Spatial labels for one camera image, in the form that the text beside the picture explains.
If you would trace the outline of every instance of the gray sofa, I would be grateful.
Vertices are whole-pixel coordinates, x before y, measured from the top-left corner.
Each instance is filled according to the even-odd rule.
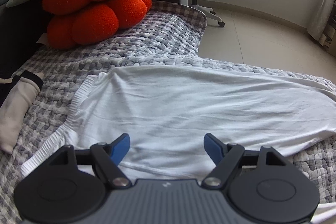
[[[9,78],[36,50],[36,44],[52,17],[44,11],[41,0],[30,0],[6,8],[8,0],[0,0],[0,78]],[[188,0],[163,0],[188,4]]]

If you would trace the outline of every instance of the gray and white quilt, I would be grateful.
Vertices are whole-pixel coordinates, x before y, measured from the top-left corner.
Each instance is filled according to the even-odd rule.
[[[206,27],[203,13],[191,7],[157,1],[145,19],[132,29],[118,32],[98,44],[71,51],[42,47],[18,70],[43,72],[44,85],[27,111],[13,155],[0,154],[0,222],[18,223],[13,191],[21,180],[20,166],[29,159],[68,114],[74,93],[87,75],[113,67],[161,64],[285,75],[317,81],[332,91],[329,80],[276,69],[233,64],[197,56]],[[296,154],[293,163],[320,190],[320,202],[336,202],[336,137]]]

